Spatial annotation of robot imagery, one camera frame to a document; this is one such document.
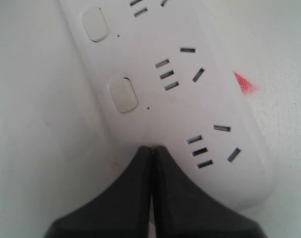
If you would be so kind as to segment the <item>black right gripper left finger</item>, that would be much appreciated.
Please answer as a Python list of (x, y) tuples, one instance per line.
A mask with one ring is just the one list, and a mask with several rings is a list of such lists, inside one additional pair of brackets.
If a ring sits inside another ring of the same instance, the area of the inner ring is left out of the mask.
[(54, 221), (48, 238), (146, 238), (152, 150), (141, 146), (121, 176), (95, 199)]

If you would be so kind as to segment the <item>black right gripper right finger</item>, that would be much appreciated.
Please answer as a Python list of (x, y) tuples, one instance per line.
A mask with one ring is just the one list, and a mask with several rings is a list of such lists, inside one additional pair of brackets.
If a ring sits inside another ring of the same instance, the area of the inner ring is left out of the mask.
[(164, 146), (153, 151), (153, 208), (159, 238), (264, 238), (261, 226), (201, 190)]

